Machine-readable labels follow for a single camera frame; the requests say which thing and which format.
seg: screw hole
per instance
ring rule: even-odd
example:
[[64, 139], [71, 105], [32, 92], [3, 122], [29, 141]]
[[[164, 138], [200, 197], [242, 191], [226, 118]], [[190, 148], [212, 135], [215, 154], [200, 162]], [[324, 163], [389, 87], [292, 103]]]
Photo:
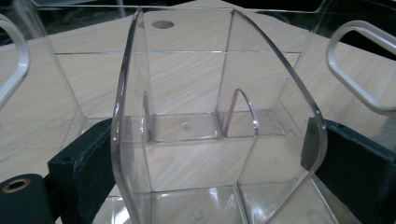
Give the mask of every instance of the screw hole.
[[30, 179], [17, 179], [9, 182], [3, 187], [4, 193], [13, 193], [18, 190], [26, 188], [30, 184]]
[[71, 161], [71, 160], [72, 160], [72, 158], [71, 158], [71, 157], [69, 157], [69, 156], [66, 156], [66, 157], [63, 157], [63, 158], [62, 158], [62, 160], [63, 160], [63, 161]]
[[175, 24], [172, 23], [171, 21], [155, 21], [151, 25], [158, 29], [169, 29], [173, 27]]

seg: metal grommet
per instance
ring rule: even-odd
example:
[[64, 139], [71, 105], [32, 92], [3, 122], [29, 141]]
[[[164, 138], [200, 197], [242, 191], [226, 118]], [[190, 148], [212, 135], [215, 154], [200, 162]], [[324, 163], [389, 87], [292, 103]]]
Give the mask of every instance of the metal grommet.
[[30, 184], [30, 179], [23, 178], [23, 179], [16, 179], [14, 181], [9, 182], [3, 187], [4, 193], [13, 193], [18, 190], [26, 188]]

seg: transparent acrylic bin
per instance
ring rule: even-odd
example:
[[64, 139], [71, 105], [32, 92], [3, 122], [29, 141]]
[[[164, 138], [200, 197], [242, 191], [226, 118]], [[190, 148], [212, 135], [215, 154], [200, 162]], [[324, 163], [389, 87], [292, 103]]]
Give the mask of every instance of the transparent acrylic bin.
[[302, 52], [284, 49], [234, 9], [136, 11], [111, 137], [133, 223], [264, 223], [281, 212], [327, 144], [290, 65]]

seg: clear plastic container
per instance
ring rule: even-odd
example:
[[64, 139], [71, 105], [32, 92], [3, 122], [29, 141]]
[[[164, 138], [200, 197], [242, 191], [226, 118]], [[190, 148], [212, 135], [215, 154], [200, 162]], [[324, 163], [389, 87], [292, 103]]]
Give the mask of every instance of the clear plastic container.
[[86, 120], [31, 6], [14, 1], [0, 14], [1, 181], [46, 175], [47, 161], [81, 134]]
[[281, 212], [327, 144], [291, 65], [302, 52], [288, 46], [235, 9], [136, 11], [112, 128], [133, 223], [264, 223]]

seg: clear plastic handle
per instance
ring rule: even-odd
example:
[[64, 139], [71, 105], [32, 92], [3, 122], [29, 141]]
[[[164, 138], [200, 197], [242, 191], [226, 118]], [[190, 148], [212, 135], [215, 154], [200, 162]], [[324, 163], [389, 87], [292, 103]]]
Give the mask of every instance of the clear plastic handle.
[[396, 55], [396, 37], [383, 30], [373, 26], [366, 21], [350, 21], [338, 28], [330, 39], [327, 47], [327, 64], [335, 75], [356, 97], [358, 97], [366, 106], [375, 113], [389, 117], [396, 116], [396, 105], [385, 106], [379, 103], [370, 93], [356, 83], [344, 70], [342, 70], [336, 61], [335, 46], [340, 39], [350, 31], [356, 31], [375, 42], [380, 47]]
[[7, 17], [0, 14], [0, 27], [7, 32], [15, 44], [18, 52], [17, 70], [8, 78], [0, 87], [0, 109], [6, 104], [12, 93], [18, 88], [23, 81], [29, 69], [29, 50], [23, 35], [19, 32], [17, 26]]

